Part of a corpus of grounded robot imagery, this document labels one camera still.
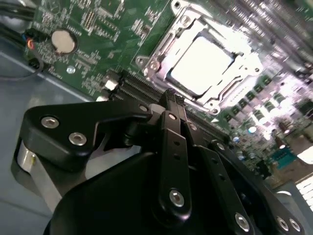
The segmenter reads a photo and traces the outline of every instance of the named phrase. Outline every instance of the bolt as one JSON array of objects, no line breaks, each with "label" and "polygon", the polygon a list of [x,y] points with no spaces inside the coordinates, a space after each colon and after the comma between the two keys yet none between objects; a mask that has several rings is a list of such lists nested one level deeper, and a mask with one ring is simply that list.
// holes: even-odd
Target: bolt
[{"label": "bolt", "polygon": [[139,108],[144,112],[148,111],[148,109],[143,105],[139,105]]},{"label": "bolt", "polygon": [[280,227],[285,230],[285,231],[288,231],[289,230],[289,227],[288,225],[286,224],[286,222],[281,218],[281,217],[277,217],[276,218],[278,224],[280,225]]},{"label": "bolt", "polygon": [[293,219],[289,219],[289,221],[290,221],[290,223],[291,223],[291,225],[292,225],[292,227],[294,228],[294,229],[296,229],[298,232],[299,231],[301,231],[301,228],[300,228],[300,226],[298,225],[298,223],[297,222],[295,222]]},{"label": "bolt", "polygon": [[77,146],[83,146],[87,142],[86,136],[79,132],[74,132],[70,134],[68,139],[73,145]]},{"label": "bolt", "polygon": [[41,125],[45,128],[54,129],[59,126],[59,121],[54,117],[44,117],[41,119]]},{"label": "bolt", "polygon": [[236,213],[235,214],[236,223],[239,225],[239,227],[244,230],[245,232],[249,232],[250,225],[246,218],[244,218],[241,214]]},{"label": "bolt", "polygon": [[221,150],[225,150],[224,145],[222,145],[221,143],[217,143],[218,148],[220,148]]},{"label": "bolt", "polygon": [[73,73],[75,73],[75,71],[76,71],[76,68],[74,66],[72,66],[72,65],[68,66],[67,73],[73,74]]},{"label": "bolt", "polygon": [[193,129],[194,131],[196,131],[197,130],[197,127],[194,125],[194,124],[190,124],[190,127],[191,127],[191,129]]},{"label": "bolt", "polygon": [[182,16],[182,18],[180,19],[180,22],[182,26],[188,27],[190,24],[190,18],[188,16]]},{"label": "bolt", "polygon": [[158,68],[159,68],[159,65],[158,65],[158,63],[157,63],[156,61],[152,61],[152,62],[150,63],[150,68],[151,68],[153,71],[157,71]]},{"label": "bolt", "polygon": [[170,199],[172,203],[177,207],[182,207],[185,204],[185,199],[183,195],[177,190],[170,191]]},{"label": "bolt", "polygon": [[171,119],[176,120],[176,117],[173,114],[168,115]]}]

